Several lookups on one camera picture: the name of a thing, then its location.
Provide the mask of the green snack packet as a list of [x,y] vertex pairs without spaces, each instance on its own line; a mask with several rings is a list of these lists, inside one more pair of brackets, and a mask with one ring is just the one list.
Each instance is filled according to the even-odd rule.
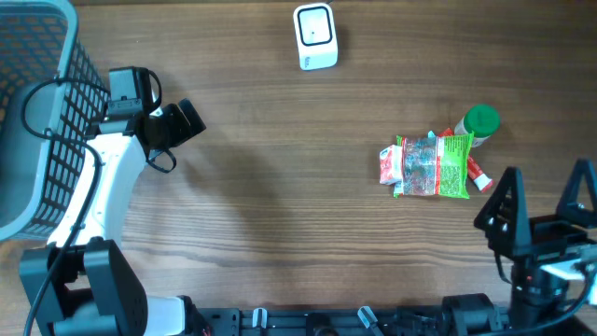
[[395,198],[436,195],[469,198],[466,179],[472,134],[397,136],[396,142],[402,148],[402,178],[395,183]]

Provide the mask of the pink tissue pack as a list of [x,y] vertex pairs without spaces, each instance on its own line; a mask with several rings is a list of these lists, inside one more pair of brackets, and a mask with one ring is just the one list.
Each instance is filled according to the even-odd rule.
[[391,145],[380,152],[381,184],[393,185],[402,180],[402,157],[403,148],[398,145]]

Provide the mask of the green lid jar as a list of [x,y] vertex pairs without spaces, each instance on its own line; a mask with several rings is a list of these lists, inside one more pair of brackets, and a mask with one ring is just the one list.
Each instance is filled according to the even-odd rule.
[[479,147],[499,129],[501,118],[490,105],[474,105],[454,127],[456,135],[472,134],[472,147]]

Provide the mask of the red stick packet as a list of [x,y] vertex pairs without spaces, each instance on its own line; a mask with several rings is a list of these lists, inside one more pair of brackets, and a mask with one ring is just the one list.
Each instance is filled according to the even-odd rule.
[[452,129],[447,129],[435,137],[436,195],[468,199],[468,179],[481,192],[487,191],[493,185],[493,180],[470,155],[473,140],[474,134],[456,134]]

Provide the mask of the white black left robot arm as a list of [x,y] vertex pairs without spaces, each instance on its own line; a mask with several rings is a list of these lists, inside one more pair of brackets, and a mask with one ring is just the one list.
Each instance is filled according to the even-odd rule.
[[120,251],[138,176],[205,128],[190,101],[161,98],[157,75],[133,66],[111,70],[107,83],[38,81],[12,98],[1,132],[1,235],[44,242],[20,261],[26,332],[191,332],[189,301],[147,295]]

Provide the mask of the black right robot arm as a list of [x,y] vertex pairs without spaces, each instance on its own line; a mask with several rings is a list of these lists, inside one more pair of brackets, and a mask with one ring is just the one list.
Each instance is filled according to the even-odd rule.
[[576,162],[554,214],[529,217],[521,171],[508,167],[474,220],[484,232],[500,278],[511,286],[506,310],[483,294],[446,297],[447,335],[555,335],[581,329],[576,312],[596,302],[595,209],[578,200],[580,185],[596,198],[590,161]]

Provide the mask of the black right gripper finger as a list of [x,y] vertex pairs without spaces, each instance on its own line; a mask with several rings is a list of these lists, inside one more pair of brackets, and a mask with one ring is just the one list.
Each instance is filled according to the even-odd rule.
[[530,254],[532,234],[521,170],[507,167],[493,194],[474,219],[484,231],[488,247],[505,257]]
[[[578,201],[585,183],[592,209]],[[591,161],[578,159],[556,207],[556,215],[585,229],[596,228],[596,173]]]

